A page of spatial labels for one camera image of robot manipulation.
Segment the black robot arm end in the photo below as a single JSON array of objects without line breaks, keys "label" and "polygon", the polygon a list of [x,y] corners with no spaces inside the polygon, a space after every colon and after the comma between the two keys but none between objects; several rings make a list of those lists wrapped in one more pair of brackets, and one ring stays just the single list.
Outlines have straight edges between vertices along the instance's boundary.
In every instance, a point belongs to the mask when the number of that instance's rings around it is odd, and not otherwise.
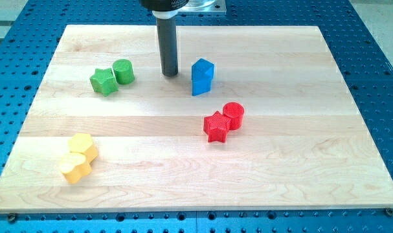
[{"label": "black robot arm end", "polygon": [[139,0],[139,3],[144,8],[157,12],[169,12],[179,10],[188,2],[189,0]]}]

